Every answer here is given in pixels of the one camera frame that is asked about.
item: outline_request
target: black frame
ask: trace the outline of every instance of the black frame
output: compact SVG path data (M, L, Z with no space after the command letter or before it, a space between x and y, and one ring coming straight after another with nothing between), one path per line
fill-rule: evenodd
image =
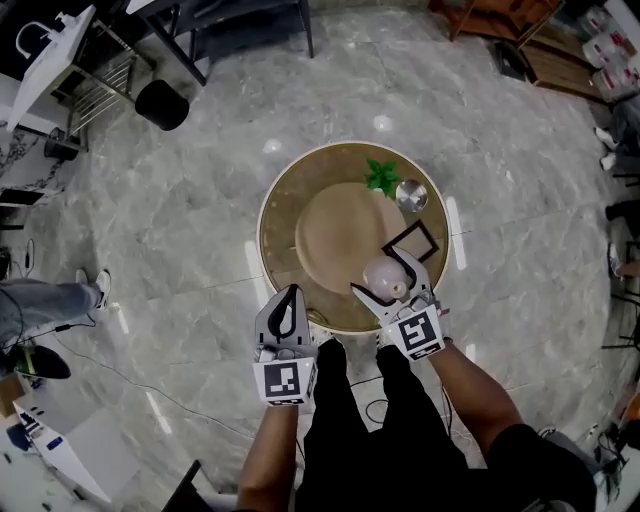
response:
M411 224L411 226L409 226L407 229L405 229L402 233L400 233L397 237L395 237L389 243L385 244L382 247L382 252L384 252L387 256L391 256L393 258L394 256L393 256L393 251L391 250L391 248L394 245L396 245L398 242L404 240L407 236L409 236L411 233L413 233L416 229L420 229L420 231L422 231L422 234L425 236L425 238L431 244L431 249L429 249L425 254L423 254L422 256L420 256L418 258L418 261L420 263L424 263L425 261L427 261L429 258L431 258L431 256L433 256L436 252L438 252L440 250L440 246L436 243L436 241L434 240L433 236L431 236L431 233L429 233L429 231L427 230L426 226L424 225L424 223L420 219L418 219L413 224Z

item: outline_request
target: wooden shelf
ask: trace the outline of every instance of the wooden shelf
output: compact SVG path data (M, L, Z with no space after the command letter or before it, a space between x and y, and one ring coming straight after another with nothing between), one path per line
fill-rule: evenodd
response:
M525 45L522 53L531 65L534 85L605 103L598 89L591 83L593 70L590 66L536 46Z
M589 66L582 52L582 42L575 36L551 25L542 27L527 44L555 53L561 57L569 57L579 64Z
M449 20L452 27L457 26L464 17L464 11L456 7L443 6L442 14ZM509 18L482 11L472 11L462 23L460 32L481 36L497 37L515 41L520 35L517 27Z

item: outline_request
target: round cutting board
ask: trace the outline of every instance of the round cutting board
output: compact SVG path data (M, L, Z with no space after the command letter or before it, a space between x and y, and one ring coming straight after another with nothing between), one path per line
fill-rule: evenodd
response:
M316 283L349 295L350 283L364 285L366 264L405 229L402 213L382 192L363 183L339 183L316 194L302 211L296 251Z

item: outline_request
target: green plant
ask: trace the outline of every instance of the green plant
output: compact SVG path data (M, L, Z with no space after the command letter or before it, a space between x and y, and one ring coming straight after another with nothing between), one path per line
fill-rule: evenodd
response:
M400 181L400 177L395 173L396 162L385 162L381 164L375 160L367 158L369 169L371 172L365 174L367 179L367 187L372 190L379 188L385 196L390 197L393 194L393 184Z

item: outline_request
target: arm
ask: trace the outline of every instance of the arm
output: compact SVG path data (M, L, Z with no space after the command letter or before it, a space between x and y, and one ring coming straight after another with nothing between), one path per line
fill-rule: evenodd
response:
M287 509L296 462L298 407L269 407L240 476L239 510Z
M507 392L453 344L429 357L458 416L485 459L498 434L523 423Z

